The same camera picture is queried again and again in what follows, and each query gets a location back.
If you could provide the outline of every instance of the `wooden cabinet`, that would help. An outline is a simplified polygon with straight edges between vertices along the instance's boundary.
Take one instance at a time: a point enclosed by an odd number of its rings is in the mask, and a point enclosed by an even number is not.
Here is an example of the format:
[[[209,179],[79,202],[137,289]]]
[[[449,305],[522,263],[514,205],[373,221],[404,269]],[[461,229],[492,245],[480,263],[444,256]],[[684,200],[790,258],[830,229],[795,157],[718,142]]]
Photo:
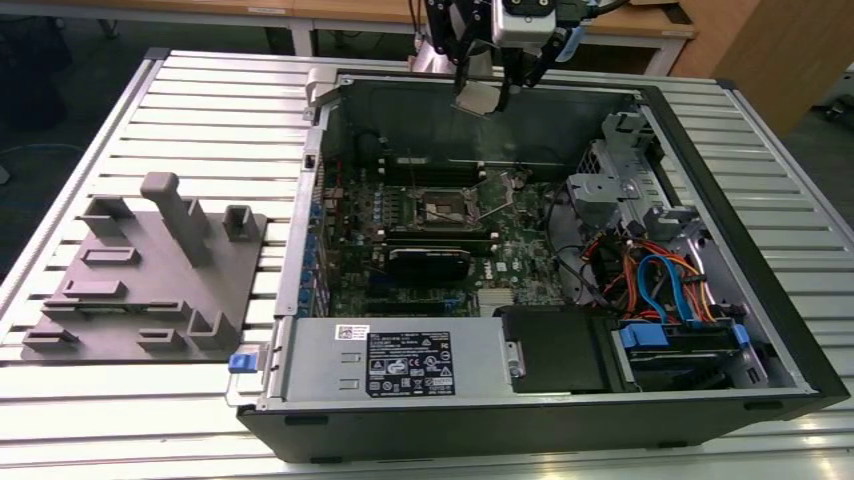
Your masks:
[[[854,1],[680,0],[698,35],[672,76],[727,78],[778,135],[854,61]]]

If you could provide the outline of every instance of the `motherboard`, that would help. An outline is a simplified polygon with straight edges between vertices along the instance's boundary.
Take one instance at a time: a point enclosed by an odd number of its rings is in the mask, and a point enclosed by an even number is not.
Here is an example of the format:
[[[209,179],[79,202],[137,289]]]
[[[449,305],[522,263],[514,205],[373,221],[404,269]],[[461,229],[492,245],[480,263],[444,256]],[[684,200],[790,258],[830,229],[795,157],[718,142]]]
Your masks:
[[[327,175],[329,316],[491,316],[566,303],[544,235],[555,184],[483,162],[440,178],[397,170]]]

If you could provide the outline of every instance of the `gray metal bracket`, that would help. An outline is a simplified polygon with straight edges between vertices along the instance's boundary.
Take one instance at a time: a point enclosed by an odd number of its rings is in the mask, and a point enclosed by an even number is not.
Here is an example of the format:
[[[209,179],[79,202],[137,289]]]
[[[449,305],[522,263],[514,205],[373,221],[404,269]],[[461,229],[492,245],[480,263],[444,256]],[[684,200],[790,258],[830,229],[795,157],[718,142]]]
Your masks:
[[[205,214],[177,186],[172,173],[145,176],[159,212],[92,198],[92,233],[24,337],[25,360],[221,361],[236,349],[267,218],[245,205]]]

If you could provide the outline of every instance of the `slotted aluminum surface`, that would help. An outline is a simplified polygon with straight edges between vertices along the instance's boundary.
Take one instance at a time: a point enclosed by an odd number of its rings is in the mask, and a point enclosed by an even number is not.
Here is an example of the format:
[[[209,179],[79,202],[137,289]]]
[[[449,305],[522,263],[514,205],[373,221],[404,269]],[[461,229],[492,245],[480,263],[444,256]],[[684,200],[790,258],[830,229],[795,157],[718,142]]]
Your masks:
[[[287,465],[243,429],[223,394],[251,397],[257,376],[224,365],[36,367],[17,364],[87,229],[75,215],[93,194],[133,197],[148,171],[173,171],[205,211],[248,203],[267,229],[245,345],[271,337],[273,296],[288,237],[307,122],[303,84],[315,64],[404,70],[401,63],[172,52],[147,60],[0,290],[0,472],[17,478],[176,478],[303,474],[337,478],[840,479],[854,471],[854,402],[791,422],[739,430],[696,448],[514,455],[340,466]],[[664,92],[708,167],[854,390],[851,235],[826,200],[738,98],[704,80],[564,73],[559,79],[644,84]],[[671,164],[666,170],[675,171]],[[687,191],[675,188],[690,203]]]

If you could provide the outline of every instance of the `power supply label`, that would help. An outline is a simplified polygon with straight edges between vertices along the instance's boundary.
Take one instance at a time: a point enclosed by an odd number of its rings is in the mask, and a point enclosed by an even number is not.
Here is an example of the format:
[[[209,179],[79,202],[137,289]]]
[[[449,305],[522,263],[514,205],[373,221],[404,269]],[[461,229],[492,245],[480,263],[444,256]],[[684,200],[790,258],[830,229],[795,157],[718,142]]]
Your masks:
[[[367,344],[371,397],[453,395],[451,332],[371,332]]]

